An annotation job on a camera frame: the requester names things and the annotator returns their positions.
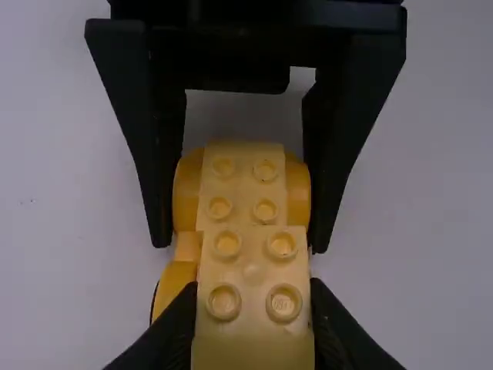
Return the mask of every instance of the yellow duplo brick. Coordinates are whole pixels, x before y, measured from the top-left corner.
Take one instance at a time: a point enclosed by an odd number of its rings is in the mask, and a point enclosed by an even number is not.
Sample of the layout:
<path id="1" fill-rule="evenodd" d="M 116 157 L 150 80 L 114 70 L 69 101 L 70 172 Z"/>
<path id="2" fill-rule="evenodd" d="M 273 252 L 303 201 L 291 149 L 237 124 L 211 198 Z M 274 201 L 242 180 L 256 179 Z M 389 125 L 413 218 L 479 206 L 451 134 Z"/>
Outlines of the yellow duplo brick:
<path id="1" fill-rule="evenodd" d="M 278 144 L 214 143 L 201 171 L 193 370 L 314 368 L 306 167 Z"/>

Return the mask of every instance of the lego stud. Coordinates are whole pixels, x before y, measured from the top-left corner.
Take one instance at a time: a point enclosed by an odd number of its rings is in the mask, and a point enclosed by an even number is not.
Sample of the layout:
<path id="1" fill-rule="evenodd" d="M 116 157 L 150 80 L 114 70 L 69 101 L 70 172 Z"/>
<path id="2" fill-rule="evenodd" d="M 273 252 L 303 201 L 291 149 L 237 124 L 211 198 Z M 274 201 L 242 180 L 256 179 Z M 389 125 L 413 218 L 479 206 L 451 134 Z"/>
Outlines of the lego stud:
<path id="1" fill-rule="evenodd" d="M 279 261 L 288 261 L 298 253 L 297 242 L 288 231 L 280 231 L 267 239 L 267 253 Z"/>
<path id="2" fill-rule="evenodd" d="M 276 285 L 267 294 L 267 314 L 276 322 L 292 322 L 300 314 L 302 305 L 300 291 L 290 284 Z"/>
<path id="3" fill-rule="evenodd" d="M 231 214 L 233 205 L 230 200 L 225 197 L 214 197 L 209 201 L 207 214 L 210 218 L 216 221 L 221 221 Z"/>
<path id="4" fill-rule="evenodd" d="M 278 175 L 276 164 L 271 160 L 258 160 L 253 165 L 253 175 L 261 183 L 270 183 Z"/>
<path id="5" fill-rule="evenodd" d="M 241 248 L 241 237 L 231 230 L 223 230 L 214 240 L 214 252 L 217 257 L 232 260 L 238 257 Z"/>
<path id="6" fill-rule="evenodd" d="M 241 297 L 238 289 L 231 284 L 218 285 L 210 292 L 206 308 L 217 320 L 234 320 L 241 310 Z"/>
<path id="7" fill-rule="evenodd" d="M 263 225 L 272 224 L 277 214 L 277 205 L 267 198 L 257 201 L 253 207 L 253 216 Z"/>
<path id="8" fill-rule="evenodd" d="M 213 160 L 213 173 L 220 179 L 229 179 L 235 171 L 235 164 L 231 158 L 217 157 Z"/>

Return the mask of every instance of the white backdrop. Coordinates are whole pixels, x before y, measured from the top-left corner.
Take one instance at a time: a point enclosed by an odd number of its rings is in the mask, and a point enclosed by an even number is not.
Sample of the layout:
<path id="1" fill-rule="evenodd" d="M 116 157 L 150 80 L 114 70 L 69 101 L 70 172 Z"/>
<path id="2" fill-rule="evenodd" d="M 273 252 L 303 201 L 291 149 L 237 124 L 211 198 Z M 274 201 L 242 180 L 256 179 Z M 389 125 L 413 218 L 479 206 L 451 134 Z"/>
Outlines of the white backdrop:
<path id="1" fill-rule="evenodd" d="M 97 369 L 146 329 L 170 250 L 83 39 L 103 0 L 0 4 L 0 368 Z M 411 0 L 408 60 L 313 261 L 409 369 L 490 368 L 493 3 Z M 300 100 L 189 93 L 185 148 L 217 136 L 300 153 Z"/>

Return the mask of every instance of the yellow plastic toy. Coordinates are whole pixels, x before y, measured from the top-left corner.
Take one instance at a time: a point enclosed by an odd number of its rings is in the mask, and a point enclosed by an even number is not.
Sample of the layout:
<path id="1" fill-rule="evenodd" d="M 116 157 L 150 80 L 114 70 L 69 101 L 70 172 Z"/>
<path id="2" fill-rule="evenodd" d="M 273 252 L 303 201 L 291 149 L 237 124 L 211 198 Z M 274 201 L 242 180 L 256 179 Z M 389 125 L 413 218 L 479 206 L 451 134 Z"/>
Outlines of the yellow plastic toy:
<path id="1" fill-rule="evenodd" d="M 194 370 L 314 368 L 309 220 L 308 169 L 281 145 L 213 143 L 181 159 L 176 253 L 152 316 L 198 281 Z"/>

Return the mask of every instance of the white surface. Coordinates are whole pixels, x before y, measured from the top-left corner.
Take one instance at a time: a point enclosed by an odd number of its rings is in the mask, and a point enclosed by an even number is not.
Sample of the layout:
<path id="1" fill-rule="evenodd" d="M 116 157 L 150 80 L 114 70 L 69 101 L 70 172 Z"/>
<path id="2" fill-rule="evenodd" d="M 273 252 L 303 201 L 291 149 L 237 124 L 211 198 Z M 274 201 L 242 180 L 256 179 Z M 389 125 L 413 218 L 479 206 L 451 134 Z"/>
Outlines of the white surface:
<path id="1" fill-rule="evenodd" d="M 407 1 L 408 61 L 314 270 L 409 369 L 491 368 L 493 3 Z M 147 326 L 151 247 L 132 158 L 82 37 L 103 0 L 0 11 L 0 368 L 97 369 Z M 300 152 L 300 99 L 191 92 L 210 137 Z"/>

